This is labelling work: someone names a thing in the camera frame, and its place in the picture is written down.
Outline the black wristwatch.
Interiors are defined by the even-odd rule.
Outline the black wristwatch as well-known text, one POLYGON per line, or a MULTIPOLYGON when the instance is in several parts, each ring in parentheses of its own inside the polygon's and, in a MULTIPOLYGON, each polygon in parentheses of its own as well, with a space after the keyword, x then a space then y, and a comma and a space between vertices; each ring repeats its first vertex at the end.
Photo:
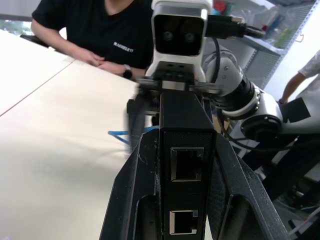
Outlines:
POLYGON ((122 77, 128 80, 132 80, 133 79, 132 68, 127 64, 124 64, 123 66, 124 66, 124 71, 122 73, 122 77))

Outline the black flat device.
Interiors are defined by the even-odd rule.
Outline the black flat device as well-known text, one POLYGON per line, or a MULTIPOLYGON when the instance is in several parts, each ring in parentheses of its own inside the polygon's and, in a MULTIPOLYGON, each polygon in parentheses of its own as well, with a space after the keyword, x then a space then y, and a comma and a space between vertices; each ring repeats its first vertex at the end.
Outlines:
POLYGON ((43 42, 42 40, 40 40, 37 36, 35 35, 25 35, 25 34, 22 34, 20 35, 20 37, 22 39, 25 39, 27 41, 30 41, 32 43, 35 43, 35 44, 38 44, 38 45, 41 45, 45 48, 49 48, 49 45, 47 45, 45 42, 43 42))

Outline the right hand of person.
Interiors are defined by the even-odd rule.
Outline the right hand of person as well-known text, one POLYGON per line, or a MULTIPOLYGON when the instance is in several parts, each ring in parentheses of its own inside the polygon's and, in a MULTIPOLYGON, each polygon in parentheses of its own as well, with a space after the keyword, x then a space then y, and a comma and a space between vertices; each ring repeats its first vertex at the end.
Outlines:
POLYGON ((82 54, 82 58, 84 62, 95 67, 100 66, 105 61, 104 57, 101 57, 91 51, 85 51, 82 54))

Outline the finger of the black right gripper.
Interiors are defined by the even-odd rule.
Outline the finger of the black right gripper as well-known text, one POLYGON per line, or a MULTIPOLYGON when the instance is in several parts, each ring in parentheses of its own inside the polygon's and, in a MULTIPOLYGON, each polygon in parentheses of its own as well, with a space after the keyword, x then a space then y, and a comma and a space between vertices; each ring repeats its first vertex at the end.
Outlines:
POLYGON ((146 132, 146 117, 151 117, 151 126, 159 126, 160 100, 152 91, 138 90, 134 99, 129 99, 126 104, 127 130, 129 149, 132 152, 146 132))
POLYGON ((220 126, 219 120, 218 120, 218 114, 217 109, 211 102, 211 100, 207 97, 204 97, 202 94, 199 95, 199 102, 208 116, 210 122, 213 125, 214 130, 219 133, 223 134, 222 127, 220 126))

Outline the left hand of person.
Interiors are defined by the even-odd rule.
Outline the left hand of person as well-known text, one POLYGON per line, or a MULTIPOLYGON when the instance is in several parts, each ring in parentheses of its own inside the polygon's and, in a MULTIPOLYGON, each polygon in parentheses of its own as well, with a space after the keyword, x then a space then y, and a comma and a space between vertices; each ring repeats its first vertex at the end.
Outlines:
POLYGON ((110 61, 102 61, 97 67, 101 70, 121 77, 126 70, 126 67, 123 64, 117 64, 110 61))

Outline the person in white shirt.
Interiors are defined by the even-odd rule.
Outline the person in white shirt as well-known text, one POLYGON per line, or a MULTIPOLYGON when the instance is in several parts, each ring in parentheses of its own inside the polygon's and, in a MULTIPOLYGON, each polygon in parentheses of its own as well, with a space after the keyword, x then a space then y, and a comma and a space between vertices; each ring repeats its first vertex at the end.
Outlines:
POLYGON ((320 50, 291 78, 278 102, 283 114, 282 132, 320 133, 320 50), (311 77, 315 79, 288 102, 301 83, 311 77))

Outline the grey metal shelf rack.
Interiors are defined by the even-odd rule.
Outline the grey metal shelf rack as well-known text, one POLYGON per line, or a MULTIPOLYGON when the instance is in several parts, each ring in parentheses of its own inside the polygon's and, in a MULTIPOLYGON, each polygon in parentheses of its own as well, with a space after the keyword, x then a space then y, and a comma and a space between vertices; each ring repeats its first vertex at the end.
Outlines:
POLYGON ((249 80, 264 89, 298 37, 320 0, 212 0, 215 15, 241 17, 245 23, 265 32, 220 40, 231 50, 249 80))

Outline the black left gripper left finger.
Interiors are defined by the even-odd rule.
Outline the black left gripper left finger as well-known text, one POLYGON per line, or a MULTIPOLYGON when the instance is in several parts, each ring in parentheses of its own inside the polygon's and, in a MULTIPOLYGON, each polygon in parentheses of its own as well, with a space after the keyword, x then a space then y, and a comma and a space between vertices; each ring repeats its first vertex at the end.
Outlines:
POLYGON ((115 177, 99 240, 158 240, 158 136, 158 129, 143 134, 115 177))

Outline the person in black T-shirt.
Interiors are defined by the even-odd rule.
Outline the person in black T-shirt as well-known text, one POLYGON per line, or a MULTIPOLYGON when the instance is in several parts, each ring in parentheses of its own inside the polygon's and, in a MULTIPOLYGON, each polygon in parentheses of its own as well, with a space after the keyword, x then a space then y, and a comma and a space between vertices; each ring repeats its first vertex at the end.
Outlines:
POLYGON ((105 0, 41 0, 32 18, 43 27, 66 29, 66 39, 106 61, 145 69, 152 60, 153 11, 149 0, 133 0, 108 14, 105 0))

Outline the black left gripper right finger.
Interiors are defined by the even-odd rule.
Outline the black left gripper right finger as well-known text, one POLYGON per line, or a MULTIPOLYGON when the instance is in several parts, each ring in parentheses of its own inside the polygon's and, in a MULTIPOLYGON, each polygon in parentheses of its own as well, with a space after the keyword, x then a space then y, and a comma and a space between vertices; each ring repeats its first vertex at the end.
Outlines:
POLYGON ((209 183, 213 240, 291 240, 261 180, 221 134, 214 141, 209 183))

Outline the small black box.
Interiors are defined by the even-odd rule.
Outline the small black box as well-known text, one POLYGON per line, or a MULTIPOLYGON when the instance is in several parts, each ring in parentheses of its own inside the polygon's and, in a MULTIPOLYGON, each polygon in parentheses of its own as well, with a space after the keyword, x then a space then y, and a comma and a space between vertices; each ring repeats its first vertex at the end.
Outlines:
POLYGON ((216 132, 194 93, 160 96, 161 240, 204 240, 216 132))

